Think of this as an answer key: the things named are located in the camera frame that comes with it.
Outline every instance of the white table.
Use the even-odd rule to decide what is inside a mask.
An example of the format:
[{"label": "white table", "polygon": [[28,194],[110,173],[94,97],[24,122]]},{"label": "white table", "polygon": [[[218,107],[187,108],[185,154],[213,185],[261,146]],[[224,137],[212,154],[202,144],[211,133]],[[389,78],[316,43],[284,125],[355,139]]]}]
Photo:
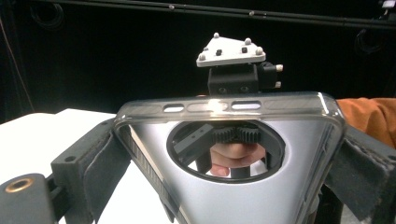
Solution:
[{"label": "white table", "polygon": [[[114,117],[66,109],[54,115],[31,114],[0,125],[0,183],[30,173],[50,175],[50,163],[58,155],[94,126]],[[106,223],[170,223],[158,194],[133,162],[99,219],[99,224]]]}]

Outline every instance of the hand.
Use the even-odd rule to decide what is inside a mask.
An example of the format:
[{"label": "hand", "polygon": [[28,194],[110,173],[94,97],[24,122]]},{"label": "hand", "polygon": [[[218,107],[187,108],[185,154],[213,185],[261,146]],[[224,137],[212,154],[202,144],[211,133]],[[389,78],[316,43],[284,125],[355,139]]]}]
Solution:
[{"label": "hand", "polygon": [[265,149],[259,144],[215,144],[210,148],[212,169],[210,173],[216,176],[227,176],[230,168],[240,168],[251,165],[265,156]]}]

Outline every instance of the black background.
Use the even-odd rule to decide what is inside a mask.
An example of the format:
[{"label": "black background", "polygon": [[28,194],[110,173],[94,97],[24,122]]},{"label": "black background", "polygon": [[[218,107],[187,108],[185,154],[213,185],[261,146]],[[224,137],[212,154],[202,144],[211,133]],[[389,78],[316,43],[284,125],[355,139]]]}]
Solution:
[{"label": "black background", "polygon": [[[394,32],[375,31],[384,34],[385,47],[360,55],[354,49],[358,28],[75,5],[62,5],[64,23],[49,31],[32,19],[35,4],[17,1],[3,9],[15,19],[10,41],[19,45],[16,53],[35,112],[77,108],[117,113],[132,100],[207,94],[208,71],[195,60],[215,32],[250,37],[263,47],[267,61],[284,64],[281,91],[348,98],[389,96],[389,89],[394,90],[389,86],[396,62]],[[222,7],[365,19],[382,13],[376,1],[227,1]],[[6,47],[0,47],[5,71],[1,116],[6,121],[31,111],[11,75]]]}]

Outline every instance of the black gear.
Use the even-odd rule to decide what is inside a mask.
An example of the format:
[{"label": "black gear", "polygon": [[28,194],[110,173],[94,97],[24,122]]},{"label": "black gear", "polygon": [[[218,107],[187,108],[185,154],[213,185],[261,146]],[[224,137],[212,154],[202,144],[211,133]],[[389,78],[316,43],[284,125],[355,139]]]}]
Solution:
[{"label": "black gear", "polygon": [[228,143],[231,142],[234,137],[234,127],[219,128],[213,131],[213,139],[215,143]]},{"label": "black gear", "polygon": [[244,143],[259,143],[261,140],[261,135],[259,132],[259,129],[257,128],[242,128],[239,127],[236,130],[236,134],[239,138]]}]

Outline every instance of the orange sleeve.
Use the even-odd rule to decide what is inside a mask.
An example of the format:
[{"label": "orange sleeve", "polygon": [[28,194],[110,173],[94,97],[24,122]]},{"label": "orange sleeve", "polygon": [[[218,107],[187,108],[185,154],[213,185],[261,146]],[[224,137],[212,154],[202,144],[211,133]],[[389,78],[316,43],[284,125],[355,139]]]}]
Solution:
[{"label": "orange sleeve", "polygon": [[337,101],[352,127],[396,148],[396,98],[359,98]]}]

